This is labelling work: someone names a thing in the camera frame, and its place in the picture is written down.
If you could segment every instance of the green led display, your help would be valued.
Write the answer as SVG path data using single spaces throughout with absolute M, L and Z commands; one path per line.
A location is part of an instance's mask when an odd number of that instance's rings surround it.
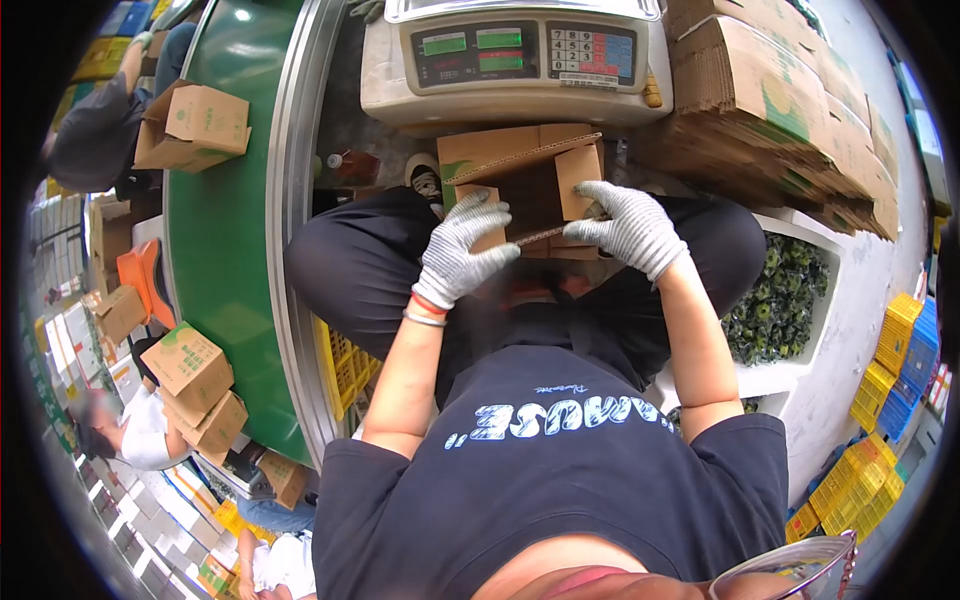
M 480 59 L 480 71 L 518 71 L 523 68 L 523 57 L 492 57 Z
M 467 37 L 463 34 L 456 37 L 435 36 L 423 39 L 423 54 L 427 57 L 464 50 L 467 50 Z
M 520 32 L 481 34 L 477 33 L 477 48 L 518 48 L 523 45 Z

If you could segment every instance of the sneaker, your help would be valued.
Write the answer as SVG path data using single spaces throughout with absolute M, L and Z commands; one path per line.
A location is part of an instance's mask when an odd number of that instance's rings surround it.
M 444 191 L 440 184 L 440 163 L 437 162 L 437 159 L 426 152 L 410 156 L 410 159 L 407 160 L 405 181 L 407 187 L 414 188 L 415 192 L 430 203 L 430 208 L 442 221 L 444 219 Z

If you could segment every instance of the work glove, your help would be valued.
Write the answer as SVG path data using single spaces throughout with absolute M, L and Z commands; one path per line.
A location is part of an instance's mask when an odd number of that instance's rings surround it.
M 606 181 L 582 181 L 573 190 L 600 203 L 611 218 L 568 223 L 565 238 L 599 246 L 654 284 L 678 256 L 689 253 L 663 206 L 650 195 Z
M 138 41 L 143 44 L 143 51 L 146 52 L 147 48 L 150 48 L 150 42 L 154 41 L 154 35 L 150 32 L 141 32 L 130 40 L 130 46 L 133 46 Z
M 489 190 L 467 194 L 430 234 L 414 292 L 444 310 L 477 289 L 520 256 L 517 244 L 500 244 L 477 254 L 470 247 L 482 235 L 506 227 L 513 217 L 506 203 L 485 204 Z
M 356 7 L 350 16 L 363 15 L 363 22 L 370 25 L 383 14 L 384 0 L 347 0 L 348 6 Z

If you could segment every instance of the silver bangle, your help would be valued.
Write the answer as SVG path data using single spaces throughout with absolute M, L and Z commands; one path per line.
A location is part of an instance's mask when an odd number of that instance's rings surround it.
M 436 321 L 434 319 L 427 319 L 426 317 L 421 317 L 420 315 L 415 315 L 406 308 L 403 309 L 403 317 L 409 319 L 414 323 L 419 323 L 421 325 L 429 325 L 431 327 L 446 327 L 446 321 Z

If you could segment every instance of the red string bracelet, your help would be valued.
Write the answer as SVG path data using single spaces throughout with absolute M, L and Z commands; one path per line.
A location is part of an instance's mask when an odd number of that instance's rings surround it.
M 420 308 L 422 308 L 423 310 L 425 310 L 425 311 L 427 311 L 427 312 L 431 312 L 431 313 L 433 313 L 433 314 L 435 314 L 435 315 L 445 315 L 447 312 L 449 312 L 449 311 L 447 311 L 447 310 L 437 310 L 437 309 L 434 308 L 433 306 L 428 305 L 428 304 L 426 303 L 426 301 L 424 301 L 420 296 L 417 296 L 417 292 L 411 292 L 411 293 L 410 293 L 410 298 L 414 299 L 414 302 L 416 302 L 417 304 L 419 304 L 419 305 L 420 305 Z

